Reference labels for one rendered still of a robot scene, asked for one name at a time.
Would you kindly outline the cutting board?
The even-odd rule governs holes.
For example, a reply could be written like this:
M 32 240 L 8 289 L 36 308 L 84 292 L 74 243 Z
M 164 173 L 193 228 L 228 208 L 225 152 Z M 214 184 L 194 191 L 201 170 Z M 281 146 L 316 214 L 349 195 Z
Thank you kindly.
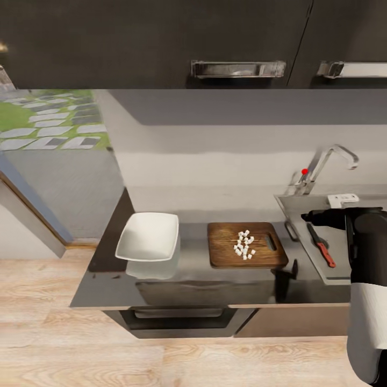
M 283 267 L 289 263 L 274 226 L 270 222 L 209 223 L 207 225 L 210 263 L 214 267 Z M 238 235 L 247 233 L 246 253 L 238 254 L 235 246 L 245 240 Z M 264 235 L 273 242 L 271 250 Z M 254 253 L 253 253 L 254 251 Z M 243 257 L 246 257 L 245 259 Z M 250 257 L 249 257 L 250 256 Z

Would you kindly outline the bowl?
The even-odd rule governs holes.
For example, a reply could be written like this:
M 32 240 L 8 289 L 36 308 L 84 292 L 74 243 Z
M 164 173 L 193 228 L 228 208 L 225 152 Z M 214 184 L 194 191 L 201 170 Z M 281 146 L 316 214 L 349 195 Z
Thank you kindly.
M 174 214 L 134 213 L 119 237 L 115 256 L 131 261 L 166 261 L 174 253 L 178 226 Z

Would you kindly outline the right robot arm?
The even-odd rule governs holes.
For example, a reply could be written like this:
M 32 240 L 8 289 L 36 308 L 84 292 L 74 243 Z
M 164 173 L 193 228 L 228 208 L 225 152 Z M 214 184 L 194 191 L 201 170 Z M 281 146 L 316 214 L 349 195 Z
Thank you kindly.
M 346 230 L 352 268 L 347 355 L 359 379 L 387 387 L 387 211 L 381 206 L 338 209 L 358 201 L 353 193 L 327 195 L 325 210 L 301 218 Z

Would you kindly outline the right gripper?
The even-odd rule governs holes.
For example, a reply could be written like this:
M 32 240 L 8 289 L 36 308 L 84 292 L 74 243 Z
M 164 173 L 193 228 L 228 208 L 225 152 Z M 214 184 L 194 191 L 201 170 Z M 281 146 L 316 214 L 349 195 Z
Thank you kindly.
M 340 209 L 311 210 L 309 213 L 301 214 L 301 218 L 315 226 L 338 228 L 334 222 L 334 216 L 338 211 Z

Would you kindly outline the parer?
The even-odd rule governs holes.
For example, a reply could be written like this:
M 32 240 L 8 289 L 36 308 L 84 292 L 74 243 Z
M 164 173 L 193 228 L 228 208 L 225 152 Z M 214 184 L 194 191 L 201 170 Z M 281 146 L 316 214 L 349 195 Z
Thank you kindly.
M 328 266 L 331 267 L 331 268 L 335 268 L 336 267 L 335 262 L 333 261 L 333 259 L 331 258 L 330 254 L 328 253 L 328 251 L 325 248 L 325 245 L 323 244 L 323 242 L 321 242 L 321 240 L 319 239 L 318 235 L 316 234 L 316 232 L 315 232 L 315 230 L 312 227 L 312 224 L 310 222 L 308 222 L 308 228 L 310 229 L 310 231 L 311 231 L 311 233 L 312 233 L 312 235 L 314 237 L 315 245 L 318 246 L 318 248 L 320 248 L 323 257 L 328 262 Z

